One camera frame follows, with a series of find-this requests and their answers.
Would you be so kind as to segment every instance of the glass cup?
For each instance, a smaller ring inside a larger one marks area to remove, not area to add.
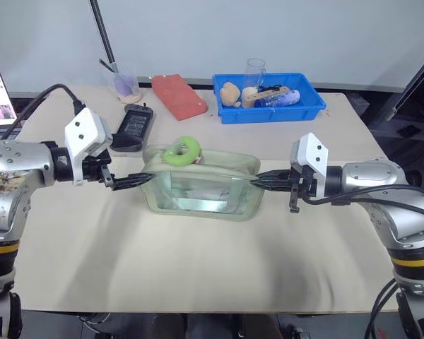
[[[260,58],[250,58],[247,60],[245,79],[243,88],[255,87],[259,89],[266,73],[266,62]]]
[[[115,63],[110,64],[110,66],[114,70],[117,69]],[[139,80],[135,71],[120,70],[111,72],[104,69],[104,72],[110,90],[117,95],[120,102],[123,104],[134,104],[141,99],[143,93],[140,90]]]

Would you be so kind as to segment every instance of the blue bin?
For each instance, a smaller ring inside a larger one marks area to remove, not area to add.
[[[317,113],[326,107],[319,93],[301,73],[266,73],[264,87],[282,85],[300,92],[300,101],[286,107],[235,108],[221,103],[220,88],[230,81],[240,90],[245,79],[244,74],[216,74],[213,76],[213,91],[218,102],[218,116],[222,124],[246,124],[250,122],[276,122],[314,120]]]

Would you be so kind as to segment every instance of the black pole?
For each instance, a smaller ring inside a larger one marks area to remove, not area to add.
[[[110,41],[108,41],[107,31],[105,30],[104,21],[102,20],[102,16],[100,15],[99,4],[97,0],[90,0],[91,9],[93,10],[94,19],[96,19],[96,23],[98,24],[100,38],[102,39],[102,43],[104,44],[105,53],[107,53],[108,62],[113,63],[114,56],[112,52],[112,47],[110,46]]]

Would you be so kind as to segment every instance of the beige table surface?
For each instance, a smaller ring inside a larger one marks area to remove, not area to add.
[[[74,90],[116,130],[122,105],[105,88]],[[147,90],[142,102],[156,114],[149,143],[193,135],[205,148],[264,159],[261,171],[286,168],[290,144],[308,131],[337,162],[384,156],[343,95],[322,95],[329,109],[314,121],[226,126],[212,92],[199,94],[209,111],[178,122]],[[69,100],[54,93],[20,139],[63,144],[71,119]],[[111,170],[142,167],[139,157],[114,157]],[[16,292],[25,309],[56,311],[369,311],[391,263],[365,211],[300,202],[296,215],[287,200],[266,192],[253,219],[227,222],[157,215],[138,189],[57,183],[33,194]]]

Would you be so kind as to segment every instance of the green donut toy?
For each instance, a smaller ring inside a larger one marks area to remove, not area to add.
[[[192,164],[200,155],[201,146],[199,142],[191,136],[181,136],[162,155],[163,161],[173,166],[187,166]]]

